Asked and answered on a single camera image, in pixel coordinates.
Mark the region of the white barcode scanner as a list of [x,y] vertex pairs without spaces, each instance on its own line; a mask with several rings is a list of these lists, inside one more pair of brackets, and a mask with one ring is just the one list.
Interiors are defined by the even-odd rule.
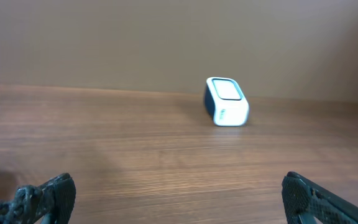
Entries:
[[231,78],[209,77],[203,102],[216,126],[243,126],[248,120],[247,98]]

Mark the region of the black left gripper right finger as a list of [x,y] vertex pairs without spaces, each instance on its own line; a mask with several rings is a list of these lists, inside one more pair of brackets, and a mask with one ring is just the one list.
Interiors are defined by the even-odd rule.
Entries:
[[282,181],[288,224],[358,224],[358,207],[302,175],[290,171]]

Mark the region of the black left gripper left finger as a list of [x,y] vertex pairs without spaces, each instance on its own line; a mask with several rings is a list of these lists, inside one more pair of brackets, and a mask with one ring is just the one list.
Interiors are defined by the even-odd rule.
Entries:
[[74,209],[76,187],[68,173],[42,185],[19,187],[10,201],[0,201],[0,224],[68,224]]

